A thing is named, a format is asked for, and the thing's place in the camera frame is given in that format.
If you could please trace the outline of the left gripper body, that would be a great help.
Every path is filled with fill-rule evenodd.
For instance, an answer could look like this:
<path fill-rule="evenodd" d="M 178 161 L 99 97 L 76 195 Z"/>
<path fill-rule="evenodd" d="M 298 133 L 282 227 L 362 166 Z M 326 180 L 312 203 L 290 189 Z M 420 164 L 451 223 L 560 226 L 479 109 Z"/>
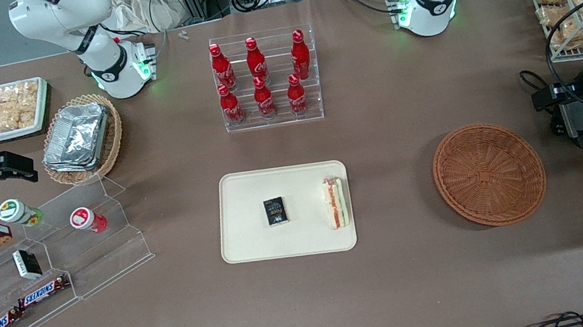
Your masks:
<path fill-rule="evenodd" d="M 583 102 L 567 95 L 561 84 L 554 84 L 554 94 L 557 96 L 557 115 L 569 138 L 583 135 Z"/>

